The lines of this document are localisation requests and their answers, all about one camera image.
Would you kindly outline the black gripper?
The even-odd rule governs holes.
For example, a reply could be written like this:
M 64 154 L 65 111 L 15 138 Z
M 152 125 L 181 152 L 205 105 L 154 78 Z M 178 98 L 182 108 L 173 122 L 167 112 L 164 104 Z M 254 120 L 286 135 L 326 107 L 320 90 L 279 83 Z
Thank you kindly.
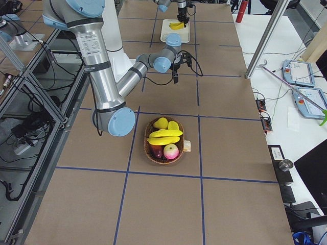
M 183 25 L 186 27 L 186 25 L 189 23 L 190 18 L 187 16 L 187 7 L 180 8 L 178 7 L 178 15 L 177 19 L 179 22 L 182 22 L 183 20 Z
M 178 72 L 177 72 L 179 69 L 180 69 L 179 62 L 171 64 L 173 83 L 178 83 L 178 81 L 179 81 L 179 75 L 178 75 Z

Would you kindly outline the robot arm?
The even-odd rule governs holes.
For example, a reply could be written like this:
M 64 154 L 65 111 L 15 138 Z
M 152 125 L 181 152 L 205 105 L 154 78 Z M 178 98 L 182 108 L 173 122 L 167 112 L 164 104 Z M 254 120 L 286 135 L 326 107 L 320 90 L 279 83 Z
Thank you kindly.
M 161 12 L 166 12 L 168 10 L 168 7 L 171 5 L 171 3 L 177 3 L 177 20 L 182 24 L 182 27 L 185 28 L 186 25 L 189 23 L 189 17 L 188 17 L 188 6 L 187 1 L 183 0 L 153 0 L 154 3 L 158 5 L 158 10 Z
M 131 64 L 123 51 L 113 1 L 44 1 L 43 21 L 75 35 L 94 93 L 91 119 L 98 131 L 113 136 L 125 136 L 133 129 L 136 119 L 125 97 L 148 70 L 165 73 L 180 61 L 181 38 L 171 33 L 160 52 L 140 54 Z

